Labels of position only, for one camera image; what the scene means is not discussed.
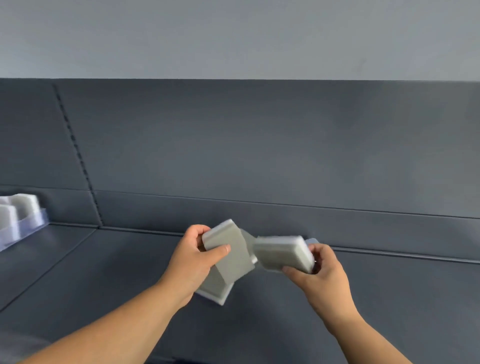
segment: skin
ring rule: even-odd
[[[230,252],[223,245],[205,252],[205,225],[190,226],[157,284],[92,324],[60,339],[23,364],[142,364],[173,315],[185,306],[210,268]],[[370,327],[353,302],[348,278],[333,250],[310,245],[316,274],[285,267],[285,274],[336,337],[350,364],[408,364],[385,338]]]

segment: hand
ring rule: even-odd
[[[230,245],[204,251],[202,234],[209,231],[205,225],[192,225],[185,232],[173,252],[167,270],[159,281],[178,294],[180,307],[185,306],[210,272],[210,268],[230,253]]]
[[[332,248],[326,244],[310,244],[315,257],[314,274],[284,267],[287,277],[299,286],[310,305],[333,334],[337,325],[361,319],[353,303],[348,278]]]

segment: forearm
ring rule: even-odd
[[[349,364],[411,364],[360,315],[332,331]]]
[[[179,307],[172,289],[159,283],[23,363],[144,363]]]

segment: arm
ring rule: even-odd
[[[190,301],[210,267],[230,252],[229,245],[201,252],[201,235],[208,230],[204,225],[188,228],[153,287],[23,363],[144,363],[170,319]]]
[[[332,248],[325,244],[311,244],[309,248],[317,261],[314,274],[291,267],[284,267],[284,272],[305,292],[349,364],[411,364],[360,316],[347,275]]]

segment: clear plastic tray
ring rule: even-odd
[[[48,216],[47,212],[44,208],[40,209],[38,214],[32,214],[24,219],[18,221],[18,229],[20,232],[20,238],[16,240],[12,240],[12,233],[14,226],[8,226],[0,230],[0,252],[5,250],[9,246],[12,246],[16,242],[20,241],[23,238],[26,238],[28,235],[33,234],[35,231],[40,230],[41,228],[48,225]]]

